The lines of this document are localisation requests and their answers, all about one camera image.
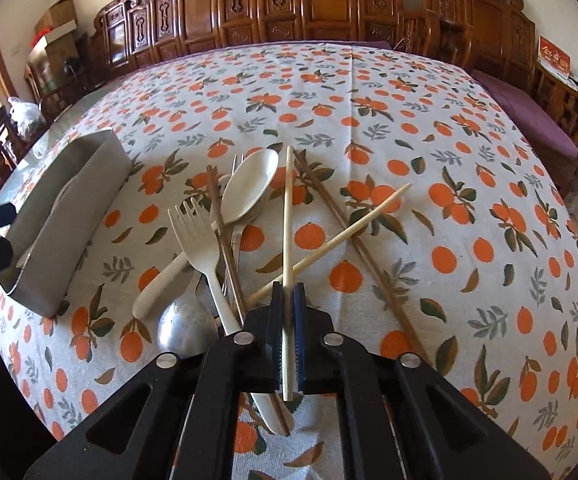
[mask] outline table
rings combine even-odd
[[[233,156],[291,144],[351,219],[413,188],[362,235],[437,369],[554,478],[578,460],[578,243],[527,141],[462,70],[367,47],[274,44],[198,54],[129,76],[51,149],[20,204],[71,139],[112,127],[133,171],[109,206],[55,319],[0,290],[0,351],[58,439],[156,354],[157,319],[131,303],[179,252],[166,208],[208,204]],[[284,168],[242,240],[245,293],[281,265]],[[295,257],[339,232],[295,172]],[[371,352],[409,348],[346,244],[298,276],[310,304]],[[296,430],[269,435],[245,405],[234,478],[342,478],[335,401],[291,404]]]

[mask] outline carved wooden sofa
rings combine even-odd
[[[442,52],[461,66],[472,52],[464,34],[470,27],[432,10],[405,11],[402,0],[114,0],[95,27],[91,51],[107,79],[187,54],[268,41],[386,41],[421,56]]]
[[[526,92],[578,146],[578,91],[538,63],[536,26],[523,14],[523,0],[423,0],[445,20],[473,27],[474,69]],[[554,182],[565,195],[577,161],[532,142]]]

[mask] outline brown wooden chopstick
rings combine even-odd
[[[333,216],[335,216],[336,221],[338,221],[340,226],[343,229],[345,229],[347,227],[347,221],[345,220],[345,215],[342,212],[342,209],[338,206],[336,201],[333,200],[333,197],[331,196],[329,191],[327,191],[322,182],[309,168],[307,160],[296,150],[294,150],[293,154],[296,163],[301,168],[301,170],[304,171],[307,177],[309,177],[309,180],[313,183],[313,187],[315,188],[316,192],[324,200],[325,204],[327,204],[327,207],[333,213]],[[402,309],[402,306],[398,304],[396,297],[393,291],[391,290],[389,284],[384,281],[383,271],[375,262],[373,256],[371,256],[371,253],[367,249],[367,246],[365,246],[365,244],[359,238],[358,235],[353,235],[349,239],[351,240],[352,245],[355,247],[355,250],[358,252],[358,254],[363,259],[365,264],[367,264],[367,267],[369,267],[369,270],[371,270],[371,273],[373,274],[375,280],[378,282],[378,288],[380,289],[380,292],[386,301],[387,307],[389,307],[389,309],[395,314],[396,319],[398,319],[398,321],[402,325],[402,329],[411,344],[411,348],[426,362],[428,362],[430,365],[433,365],[433,363],[429,359],[429,356],[427,355],[427,351],[425,350],[424,346],[422,346],[422,343],[420,342],[420,339],[418,338],[418,335],[416,334],[416,331],[414,330],[411,321],[409,321],[407,314],[405,314],[405,311]]]
[[[240,317],[240,325],[243,325],[245,322],[247,304],[245,302],[245,295],[242,292],[242,285],[240,285],[238,273],[236,272],[236,261],[233,257],[233,252],[231,251],[231,244],[227,241],[226,238],[226,228],[224,226],[223,214],[220,212],[221,200],[220,196],[218,195],[218,187],[216,186],[213,178],[211,178],[211,171],[213,171],[211,166],[207,166],[207,174],[210,176],[207,189],[209,191],[209,197],[211,198],[211,209],[214,211],[215,222],[218,225],[218,242],[220,243],[220,247],[223,250],[227,279],[231,282],[231,286],[233,288],[236,310],[238,311],[238,316]]]

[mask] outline wooden backrest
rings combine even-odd
[[[475,68],[527,90],[537,56],[536,26],[523,0],[423,0],[441,17],[474,27]]]
[[[408,18],[402,0],[114,0],[96,16],[92,58],[105,78],[226,46],[266,41],[387,41],[433,56],[433,12]]]

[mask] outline beige plastic spoon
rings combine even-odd
[[[278,167],[278,154],[274,150],[258,150],[249,155],[229,179],[223,194],[221,213],[225,224],[239,220],[256,205],[271,184]],[[162,309],[180,296],[179,275],[189,264],[180,253],[133,302],[133,317],[146,319],[158,315]]]

